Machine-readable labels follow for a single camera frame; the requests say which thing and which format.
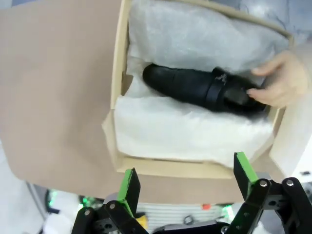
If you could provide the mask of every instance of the green tape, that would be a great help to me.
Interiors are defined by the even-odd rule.
[[[256,172],[254,171],[253,167],[250,165],[244,152],[238,152],[237,159],[240,165],[242,166],[244,172],[246,173],[246,176],[251,184],[254,184],[257,180],[259,180]]]
[[[126,195],[128,193],[128,188],[129,188],[129,183],[131,180],[132,172],[133,172],[132,169],[127,169],[125,171],[125,176],[122,180],[121,187],[117,195],[117,201],[119,201],[126,208],[128,213],[133,217],[129,204],[126,200]]]

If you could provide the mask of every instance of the human hand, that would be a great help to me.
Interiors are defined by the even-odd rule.
[[[284,51],[252,70],[256,76],[272,75],[273,82],[265,89],[249,89],[248,95],[274,107],[285,107],[306,94],[311,78],[305,65],[291,51]]]

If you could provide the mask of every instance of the person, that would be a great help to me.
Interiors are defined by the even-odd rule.
[[[296,102],[312,88],[312,42],[281,52],[252,73],[272,82],[265,89],[249,89],[250,97],[279,108]]]

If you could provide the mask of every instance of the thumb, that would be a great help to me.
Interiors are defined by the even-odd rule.
[[[252,73],[256,76],[268,76],[274,73],[286,60],[286,55],[280,53],[272,60],[264,63],[260,67],[252,69]]]

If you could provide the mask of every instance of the cardboard box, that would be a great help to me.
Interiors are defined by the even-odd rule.
[[[218,11],[227,17],[244,20],[250,23],[255,23],[268,27],[289,40],[289,45],[294,44],[293,36],[277,27],[274,24],[268,23],[251,15],[237,11],[231,7],[227,7],[215,2],[207,0],[178,0],[181,2],[191,3]],[[117,36],[115,43],[112,90],[111,90],[111,110],[106,117],[102,127],[104,129],[107,147],[111,156],[111,160],[115,169],[118,172],[124,172],[128,168],[135,167],[139,174],[152,176],[170,176],[184,178],[231,178],[233,172],[231,169],[225,168],[222,165],[211,162],[186,162],[186,161],[168,161],[159,159],[144,159],[134,158],[125,155],[118,151],[116,144],[116,135],[114,130],[114,109],[117,98],[125,94],[131,84],[131,77],[126,75],[127,49],[128,49],[128,17],[131,7],[131,0],[123,0],[120,8],[120,15],[117,27]],[[276,135],[283,118],[284,110],[271,108],[269,119],[274,126],[274,134]],[[267,154],[268,150],[275,144],[271,139],[267,144],[256,153],[254,158]]]

